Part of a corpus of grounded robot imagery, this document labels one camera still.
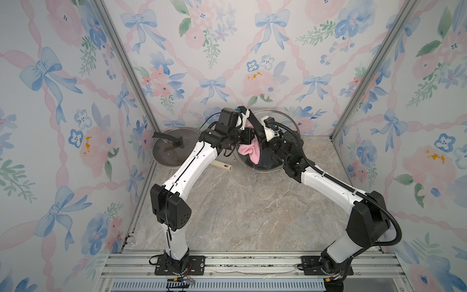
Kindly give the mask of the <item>glass pot lid black handle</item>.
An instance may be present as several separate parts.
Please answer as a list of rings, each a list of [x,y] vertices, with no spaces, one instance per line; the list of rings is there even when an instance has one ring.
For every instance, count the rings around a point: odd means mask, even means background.
[[[279,122],[294,131],[300,133],[298,124],[287,114],[273,110],[263,109],[254,111],[253,115],[261,121],[263,118],[273,118],[276,122]],[[235,158],[245,168],[258,172],[258,173],[270,173],[280,170],[283,167],[283,162],[275,154],[272,153],[271,149],[262,148],[262,146],[254,141],[254,145],[238,145],[234,152]]]

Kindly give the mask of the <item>pink cloth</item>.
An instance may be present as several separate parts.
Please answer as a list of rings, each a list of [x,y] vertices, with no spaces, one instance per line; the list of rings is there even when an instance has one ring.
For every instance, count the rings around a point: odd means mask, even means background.
[[[254,133],[254,138],[250,144],[240,144],[237,152],[240,155],[246,156],[254,165],[258,165],[260,162],[260,144],[257,139],[257,135]]]

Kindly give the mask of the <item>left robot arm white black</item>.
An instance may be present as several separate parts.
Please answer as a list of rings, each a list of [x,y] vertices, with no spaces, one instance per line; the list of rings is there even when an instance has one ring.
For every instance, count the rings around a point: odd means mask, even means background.
[[[152,211],[165,232],[164,257],[172,265],[188,261],[185,227],[192,215],[187,203],[192,187],[222,150],[233,150],[239,143],[253,140],[253,131],[246,128],[251,117],[251,110],[245,107],[222,109],[219,120],[199,134],[194,148],[175,174],[163,185],[155,184],[151,188]]]

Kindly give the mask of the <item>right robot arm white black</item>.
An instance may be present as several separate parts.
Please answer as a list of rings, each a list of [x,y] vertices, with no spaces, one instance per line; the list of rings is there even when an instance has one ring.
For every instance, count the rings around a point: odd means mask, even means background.
[[[269,143],[273,158],[283,162],[290,178],[317,190],[349,214],[345,232],[321,252],[318,264],[325,274],[337,274],[347,270],[354,257],[373,247],[389,229],[390,220],[382,211],[384,198],[377,192],[355,189],[323,171],[305,157],[302,146],[302,140],[289,131]]]

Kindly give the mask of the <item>glass lid on steel pan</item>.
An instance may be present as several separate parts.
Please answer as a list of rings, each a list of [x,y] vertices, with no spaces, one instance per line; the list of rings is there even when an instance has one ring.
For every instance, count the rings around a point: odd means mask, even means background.
[[[199,138],[199,131],[182,127],[166,131],[154,132],[152,155],[154,160],[164,167],[180,167],[193,152]]]

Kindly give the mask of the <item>black frying pan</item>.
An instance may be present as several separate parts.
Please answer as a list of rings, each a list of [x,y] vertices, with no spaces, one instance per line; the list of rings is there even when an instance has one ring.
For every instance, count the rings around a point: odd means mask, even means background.
[[[300,153],[297,133],[279,130],[278,136],[269,142],[260,142],[257,135],[250,144],[238,144],[235,148],[235,158],[246,169],[258,173],[270,173],[283,168],[286,157]]]

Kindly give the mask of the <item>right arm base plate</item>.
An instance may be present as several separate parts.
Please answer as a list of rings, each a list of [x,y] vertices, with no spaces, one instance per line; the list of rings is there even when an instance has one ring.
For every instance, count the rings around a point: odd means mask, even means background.
[[[328,257],[319,255],[302,256],[297,268],[305,273],[305,276],[328,276],[337,277],[354,275],[353,269],[348,265],[348,260],[337,264],[334,260]]]

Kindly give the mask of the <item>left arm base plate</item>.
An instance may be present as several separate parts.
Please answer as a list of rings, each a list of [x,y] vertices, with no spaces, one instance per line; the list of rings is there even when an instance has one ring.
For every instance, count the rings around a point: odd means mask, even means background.
[[[185,255],[181,260],[172,259],[168,254],[157,255],[154,266],[156,276],[203,276],[206,267],[206,257],[203,255]]]

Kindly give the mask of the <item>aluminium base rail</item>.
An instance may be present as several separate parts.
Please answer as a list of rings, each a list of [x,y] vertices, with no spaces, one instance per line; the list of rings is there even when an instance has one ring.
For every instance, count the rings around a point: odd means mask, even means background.
[[[109,256],[97,292],[177,292],[169,276],[156,275],[158,250],[125,249]],[[204,256],[185,281],[188,292],[335,292],[317,268],[299,270],[302,259],[312,262],[317,252],[193,251]],[[395,254],[369,251],[351,263],[343,282],[345,292],[413,292]]]

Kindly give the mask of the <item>aluminium frame post left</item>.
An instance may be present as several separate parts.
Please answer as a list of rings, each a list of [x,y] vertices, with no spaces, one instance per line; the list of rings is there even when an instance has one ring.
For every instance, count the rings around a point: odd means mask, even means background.
[[[124,44],[120,39],[105,2],[101,0],[91,0],[90,3],[92,8],[96,11],[97,17],[102,22],[103,30],[106,34],[108,34],[110,43],[115,50],[116,57],[123,68],[123,72],[128,79],[128,83],[135,92],[136,99],[141,104],[142,111],[146,115],[150,126],[154,131],[160,132],[160,128],[157,124],[154,114],[152,113],[146,96],[142,91],[142,87],[137,81],[136,73],[131,65],[127,53],[125,52]]]

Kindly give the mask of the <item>aluminium frame post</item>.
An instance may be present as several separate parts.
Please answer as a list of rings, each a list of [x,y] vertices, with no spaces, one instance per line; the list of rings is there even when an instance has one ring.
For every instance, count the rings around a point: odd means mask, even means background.
[[[377,74],[379,68],[383,65],[386,60],[386,55],[390,49],[395,45],[396,39],[399,37],[403,28],[410,20],[413,10],[417,7],[418,1],[416,0],[407,0],[404,1],[400,11],[396,15],[392,27],[388,30],[388,33],[384,37],[381,47],[375,54],[373,60],[369,64],[366,73],[362,78],[361,84],[355,90],[354,95],[350,98],[348,105],[345,107],[342,116],[339,118],[337,125],[330,135],[332,142],[338,139],[338,136],[343,132],[345,123],[351,116],[352,111],[357,106],[360,101],[361,96],[365,93],[366,89],[369,87],[374,76]]]
[[[157,124],[154,114],[152,113],[146,96],[142,91],[142,87],[137,81],[136,73],[131,65],[127,53],[125,52],[124,44],[120,39],[105,2],[101,0],[91,0],[90,3],[92,8],[96,11],[97,17],[102,22],[103,30],[106,34],[108,34],[110,43],[115,50],[116,57],[123,68],[123,72],[128,79],[128,83],[135,92],[136,99],[141,104],[142,111],[146,115],[150,126],[154,131],[160,132],[160,128]]]

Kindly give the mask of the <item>aluminium frame post right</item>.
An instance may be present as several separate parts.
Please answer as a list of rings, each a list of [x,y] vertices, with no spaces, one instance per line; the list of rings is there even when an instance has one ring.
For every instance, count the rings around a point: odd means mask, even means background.
[[[381,47],[375,54],[373,60],[369,64],[366,73],[362,78],[361,84],[355,90],[354,95],[350,98],[348,105],[345,107],[342,116],[339,118],[337,125],[330,135],[332,142],[338,139],[338,136],[343,132],[345,123],[351,116],[352,111],[357,106],[360,101],[361,96],[365,93],[366,89],[369,87],[374,76],[377,74],[379,68],[383,65],[386,60],[386,55],[390,49],[395,45],[396,39],[399,37],[403,28],[410,20],[413,10],[417,7],[418,1],[416,0],[407,0],[404,1],[400,11],[396,15],[392,27],[388,30],[388,33],[384,37]]]

